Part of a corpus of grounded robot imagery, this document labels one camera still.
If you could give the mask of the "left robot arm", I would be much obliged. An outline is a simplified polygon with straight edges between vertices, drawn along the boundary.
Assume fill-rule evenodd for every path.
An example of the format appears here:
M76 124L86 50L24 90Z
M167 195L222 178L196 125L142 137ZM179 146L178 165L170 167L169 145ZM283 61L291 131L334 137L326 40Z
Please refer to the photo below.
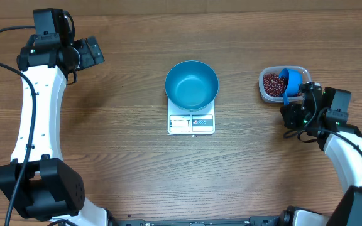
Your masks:
M68 75L104 61L94 37L75 39L62 9L33 12L33 28L17 57L23 83L18 139L9 164L0 166L0 190L9 211L51 225L114 225L109 210L86 198L81 176L65 164L60 109Z

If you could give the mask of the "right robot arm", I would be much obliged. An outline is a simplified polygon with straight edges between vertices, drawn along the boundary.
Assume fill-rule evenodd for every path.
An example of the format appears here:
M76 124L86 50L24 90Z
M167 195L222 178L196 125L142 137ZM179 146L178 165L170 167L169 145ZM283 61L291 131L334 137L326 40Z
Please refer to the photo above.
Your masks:
M351 92L318 83L299 85L302 102L286 101L280 108L285 139L310 136L331 160L344 196L330 217L298 207L288 207L274 225L362 225L362 133L348 124Z

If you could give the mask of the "blue plastic scoop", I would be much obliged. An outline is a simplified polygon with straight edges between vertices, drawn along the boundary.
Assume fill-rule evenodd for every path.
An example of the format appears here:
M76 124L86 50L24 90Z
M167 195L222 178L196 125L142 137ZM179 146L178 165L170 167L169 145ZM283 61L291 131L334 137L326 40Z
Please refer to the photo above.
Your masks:
M300 92L302 76L299 71L284 68L278 77L287 79L287 86L282 97L284 105L289 105L290 101L288 98L296 96Z

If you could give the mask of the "blue bowl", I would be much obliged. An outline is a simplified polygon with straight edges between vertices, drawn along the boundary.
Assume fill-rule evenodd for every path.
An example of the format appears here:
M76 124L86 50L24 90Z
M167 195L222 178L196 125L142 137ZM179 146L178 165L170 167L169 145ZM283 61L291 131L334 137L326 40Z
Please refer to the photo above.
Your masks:
M208 64L196 60L176 64L165 79L168 99L183 110L204 109L215 100L218 92L216 72Z

